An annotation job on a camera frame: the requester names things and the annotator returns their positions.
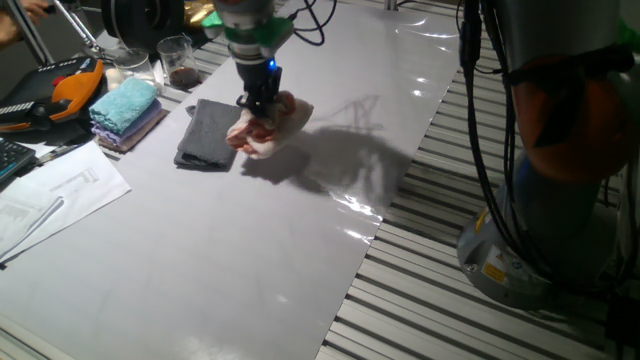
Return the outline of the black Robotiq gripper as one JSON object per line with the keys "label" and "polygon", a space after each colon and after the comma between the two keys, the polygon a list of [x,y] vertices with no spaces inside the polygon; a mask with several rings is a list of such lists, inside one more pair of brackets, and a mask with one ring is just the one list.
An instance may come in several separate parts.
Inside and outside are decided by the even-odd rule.
{"label": "black Robotiq gripper", "polygon": [[255,64],[237,62],[236,69],[244,91],[237,98],[236,105],[247,109],[256,118],[263,118],[265,126],[277,126],[279,112],[283,109],[279,91],[282,68],[274,58],[267,58]]}

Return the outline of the person's bare hand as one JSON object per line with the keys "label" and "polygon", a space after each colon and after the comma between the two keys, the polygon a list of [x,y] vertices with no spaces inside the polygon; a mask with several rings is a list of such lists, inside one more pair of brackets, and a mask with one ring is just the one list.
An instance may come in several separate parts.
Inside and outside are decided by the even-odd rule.
{"label": "person's bare hand", "polygon": [[20,0],[20,3],[33,22],[38,22],[48,16],[49,3],[46,0]]}

